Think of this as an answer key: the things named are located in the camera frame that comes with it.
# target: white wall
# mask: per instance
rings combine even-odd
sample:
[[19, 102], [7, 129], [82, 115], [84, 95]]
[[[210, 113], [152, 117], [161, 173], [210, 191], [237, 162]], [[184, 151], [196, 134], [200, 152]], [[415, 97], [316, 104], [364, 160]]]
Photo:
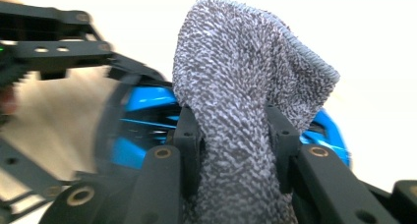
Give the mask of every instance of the white wall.
[[[169, 80], [178, 30], [195, 0], [22, 0], [89, 12], [116, 51]], [[236, 0], [281, 17], [342, 76], [326, 107], [361, 179], [390, 191], [417, 179], [417, 0]]]

